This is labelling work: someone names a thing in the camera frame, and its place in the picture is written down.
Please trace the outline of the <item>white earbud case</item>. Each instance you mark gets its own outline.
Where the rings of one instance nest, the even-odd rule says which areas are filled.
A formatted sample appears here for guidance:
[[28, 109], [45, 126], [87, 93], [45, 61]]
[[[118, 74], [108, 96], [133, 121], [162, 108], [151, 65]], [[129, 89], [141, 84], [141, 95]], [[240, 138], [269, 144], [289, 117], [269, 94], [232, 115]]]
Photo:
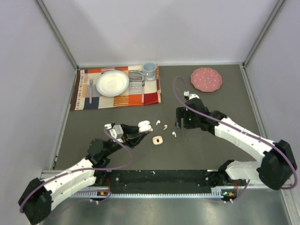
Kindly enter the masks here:
[[148, 120], [144, 120], [138, 123], [139, 132], [148, 132], [151, 131], [152, 127]]

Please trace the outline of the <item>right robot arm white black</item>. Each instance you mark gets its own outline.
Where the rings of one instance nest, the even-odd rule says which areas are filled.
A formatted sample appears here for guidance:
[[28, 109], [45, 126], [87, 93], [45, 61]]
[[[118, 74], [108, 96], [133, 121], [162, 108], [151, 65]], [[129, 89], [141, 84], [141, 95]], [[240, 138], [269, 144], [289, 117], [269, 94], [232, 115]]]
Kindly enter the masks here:
[[176, 108], [175, 126], [209, 132], [234, 144], [254, 159], [250, 162], [227, 160], [221, 165], [218, 178], [223, 185], [231, 185], [235, 180], [259, 180], [273, 190], [280, 190], [297, 170], [288, 142], [262, 138], [239, 126], [224, 113], [209, 111], [199, 98], [191, 98], [185, 107]]

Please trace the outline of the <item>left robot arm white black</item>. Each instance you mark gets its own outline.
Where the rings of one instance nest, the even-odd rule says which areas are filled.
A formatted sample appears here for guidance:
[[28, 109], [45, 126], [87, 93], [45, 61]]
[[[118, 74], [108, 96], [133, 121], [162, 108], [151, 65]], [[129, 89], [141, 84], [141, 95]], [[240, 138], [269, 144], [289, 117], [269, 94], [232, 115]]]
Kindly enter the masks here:
[[50, 178], [34, 178], [29, 182], [18, 200], [20, 212], [30, 224], [37, 225], [76, 192], [88, 186], [103, 185], [106, 182], [106, 167], [110, 163], [108, 157], [121, 148], [130, 152], [152, 130], [148, 120], [141, 121], [136, 126], [106, 124], [105, 133], [109, 139], [93, 139], [86, 157]]

